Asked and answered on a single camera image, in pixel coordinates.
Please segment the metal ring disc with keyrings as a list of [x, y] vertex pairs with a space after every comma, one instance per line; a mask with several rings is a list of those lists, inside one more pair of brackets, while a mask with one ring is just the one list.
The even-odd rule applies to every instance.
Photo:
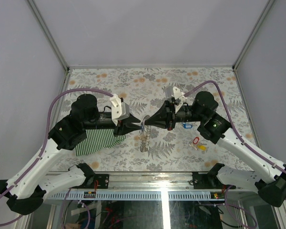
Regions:
[[[145, 120], [148, 119], [150, 116], [149, 115], [146, 115], [141, 124], [144, 124]], [[140, 151], [141, 152], [148, 152], [149, 150], [149, 143], [150, 143], [150, 138], [151, 138], [151, 126], [146, 126], [144, 124], [144, 131], [143, 132], [140, 132], [140, 141], [141, 141], [141, 144], [140, 144]]]

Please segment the blue key tag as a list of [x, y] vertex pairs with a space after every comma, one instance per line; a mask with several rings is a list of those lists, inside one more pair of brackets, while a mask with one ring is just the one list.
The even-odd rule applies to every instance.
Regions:
[[185, 129], [191, 129], [193, 127], [192, 124], [188, 124], [188, 123], [182, 123], [183, 128]]

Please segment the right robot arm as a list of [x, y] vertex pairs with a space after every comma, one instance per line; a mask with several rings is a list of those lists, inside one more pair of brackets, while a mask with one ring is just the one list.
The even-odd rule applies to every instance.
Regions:
[[213, 188], [232, 185], [250, 190], [266, 203], [280, 207], [286, 200], [286, 163], [245, 141], [231, 122], [216, 112], [218, 102], [210, 92], [201, 91], [192, 105], [178, 88], [174, 96], [164, 101], [162, 107], [144, 124], [171, 131], [176, 123], [199, 122], [200, 135], [237, 156], [250, 166], [251, 171], [237, 170], [217, 163], [208, 172], [208, 184]]

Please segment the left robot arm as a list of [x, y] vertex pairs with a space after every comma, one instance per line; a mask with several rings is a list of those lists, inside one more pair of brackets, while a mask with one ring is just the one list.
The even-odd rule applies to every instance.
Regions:
[[129, 106], [117, 95], [110, 99], [111, 112], [99, 112], [97, 98], [82, 94], [71, 104], [69, 115], [61, 119], [48, 133], [40, 152], [15, 176], [0, 180], [0, 194], [7, 197], [13, 212], [28, 215], [44, 200], [72, 187], [90, 188], [95, 183], [95, 172], [86, 163], [55, 178], [46, 178], [49, 170], [87, 138], [87, 130], [112, 129], [114, 136], [140, 130], [140, 120], [129, 112]]

